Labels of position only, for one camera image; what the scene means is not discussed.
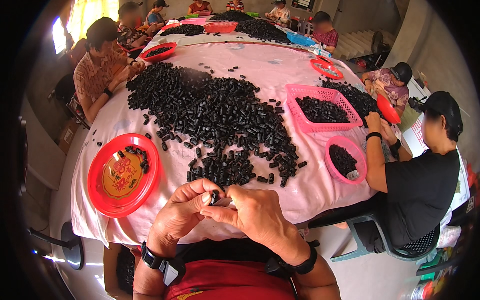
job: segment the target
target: window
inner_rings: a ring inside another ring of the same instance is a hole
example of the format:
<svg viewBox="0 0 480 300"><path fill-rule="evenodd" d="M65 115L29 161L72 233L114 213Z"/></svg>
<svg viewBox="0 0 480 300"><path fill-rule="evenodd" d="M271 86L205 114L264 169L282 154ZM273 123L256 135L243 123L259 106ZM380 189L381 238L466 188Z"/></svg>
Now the window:
<svg viewBox="0 0 480 300"><path fill-rule="evenodd" d="M313 3L315 0L293 0L292 7L300 8L311 12L313 10Z"/></svg>
<svg viewBox="0 0 480 300"><path fill-rule="evenodd" d="M61 25L60 18L57 17L52 27L53 45L55 46L56 54L59 54L67 48L67 38L65 37L63 31L64 29Z"/></svg>

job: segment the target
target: green plastic basket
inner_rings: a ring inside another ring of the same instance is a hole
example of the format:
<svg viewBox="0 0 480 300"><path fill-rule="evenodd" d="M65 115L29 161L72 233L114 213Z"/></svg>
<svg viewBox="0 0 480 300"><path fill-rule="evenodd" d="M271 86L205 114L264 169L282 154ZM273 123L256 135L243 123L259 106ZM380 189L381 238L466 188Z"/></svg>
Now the green plastic basket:
<svg viewBox="0 0 480 300"><path fill-rule="evenodd" d="M254 17L254 18L257 18L259 16L259 14L257 12L246 12L247 15L249 15L250 17Z"/></svg>

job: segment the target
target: hair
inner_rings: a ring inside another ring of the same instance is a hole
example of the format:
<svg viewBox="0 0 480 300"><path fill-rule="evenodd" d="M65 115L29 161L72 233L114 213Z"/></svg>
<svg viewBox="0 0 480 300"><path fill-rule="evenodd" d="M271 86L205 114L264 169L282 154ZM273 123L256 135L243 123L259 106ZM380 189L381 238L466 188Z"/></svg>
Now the hair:
<svg viewBox="0 0 480 300"><path fill-rule="evenodd" d="M85 48L90 51L91 48L95 48L100 51L102 44L105 41L111 42L118 37L118 28L115 21L110 18L102 17L87 29L87 38Z"/></svg>
<svg viewBox="0 0 480 300"><path fill-rule="evenodd" d="M425 117L429 120L438 121L440 119L441 114L434 110L434 109L427 109L425 111ZM445 129L447 130L447 138L458 142L458 137L462 133L463 128L455 129L452 125L448 124L448 121L445 119Z"/></svg>
<svg viewBox="0 0 480 300"><path fill-rule="evenodd" d="M120 6L118 10L119 18L121 19L125 13L133 12L138 9L138 4L133 1L125 2L122 6Z"/></svg>
<svg viewBox="0 0 480 300"><path fill-rule="evenodd" d="M323 11L317 12L312 19L313 23L322 23L322 22L331 22L331 21L332 19L330 18L330 15Z"/></svg>

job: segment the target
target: window curtain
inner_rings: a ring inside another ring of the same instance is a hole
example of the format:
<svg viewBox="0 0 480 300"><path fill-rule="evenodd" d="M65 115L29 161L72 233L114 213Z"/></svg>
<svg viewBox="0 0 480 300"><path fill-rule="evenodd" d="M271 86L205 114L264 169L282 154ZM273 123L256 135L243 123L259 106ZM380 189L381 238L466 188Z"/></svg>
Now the window curtain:
<svg viewBox="0 0 480 300"><path fill-rule="evenodd" d="M75 0L67 23L74 42L86 38L87 29L101 17L118 20L119 0Z"/></svg>

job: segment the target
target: pile of black cord locks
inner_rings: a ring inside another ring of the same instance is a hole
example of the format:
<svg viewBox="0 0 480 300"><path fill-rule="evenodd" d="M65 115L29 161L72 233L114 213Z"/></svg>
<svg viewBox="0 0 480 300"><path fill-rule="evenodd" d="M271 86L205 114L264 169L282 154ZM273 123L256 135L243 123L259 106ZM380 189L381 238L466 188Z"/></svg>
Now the pile of black cord locks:
<svg viewBox="0 0 480 300"><path fill-rule="evenodd" d="M355 166L357 160L354 159L344 147L333 144L328 148L328 153L332 159L333 165L343 177L346 178L348 173L357 169Z"/></svg>
<svg viewBox="0 0 480 300"><path fill-rule="evenodd" d="M353 87L351 84L345 85L335 83L330 81L330 78L327 77L327 81L322 81L322 87L331 88L341 92L345 99L350 102L350 104L359 114L365 128L368 128L365 117L368 116L371 111L378 112L380 114L380 118L385 119L382 112L378 109L377 101L373 99L372 96L370 96L368 93L360 91L359 89Z"/></svg>
<svg viewBox="0 0 480 300"><path fill-rule="evenodd" d="M330 101L310 97L295 98L305 117L314 123L350 123L347 112Z"/></svg>
<svg viewBox="0 0 480 300"><path fill-rule="evenodd" d="M253 19L238 23L237 32L248 34L249 37L257 38L262 41L274 40L276 43L291 45L287 34L265 20Z"/></svg>
<svg viewBox="0 0 480 300"><path fill-rule="evenodd" d="M147 55L145 55L145 57L151 57L151 56L154 56L154 55L157 55L157 54L161 54L163 52L167 52L170 49L172 49L172 47L158 48L158 49L155 49L155 50L152 50L152 51L148 52Z"/></svg>
<svg viewBox="0 0 480 300"><path fill-rule="evenodd" d="M128 97L129 108L148 109L149 115L156 116L154 123L160 128L156 135L162 139L164 151L168 149L168 140L183 142L190 149L200 142L206 148L213 148L201 159L203 167L197 164L196 158L190 162L187 181L208 178L221 189L231 184L246 184L256 177L248 159L251 151L255 156L266 157L267 161L273 160L270 168L279 167L281 187L289 177L295 177L299 157L282 124L283 108L260 102L255 97L260 88L252 83L243 79L212 78L207 72L173 68L173 64L161 62L147 67L126 86L133 91ZM190 139L184 142L175 133L189 135ZM224 149L233 144L242 150L224 154ZM260 144L270 151L260 153ZM197 158L204 156L200 146L195 154ZM273 183L273 173L268 177L271 179L268 182ZM264 182L264 177L257 180Z"/></svg>
<svg viewBox="0 0 480 300"><path fill-rule="evenodd" d="M231 21L231 22L242 22L247 20L253 20L252 17L246 13L237 12L237 11L227 11L214 15L210 18L214 21Z"/></svg>
<svg viewBox="0 0 480 300"><path fill-rule="evenodd" d="M171 27L164 32L162 32L161 36L168 36L168 35L186 35L186 36L196 36L201 35L204 32L205 28L200 25L195 24L182 24L177 27Z"/></svg>

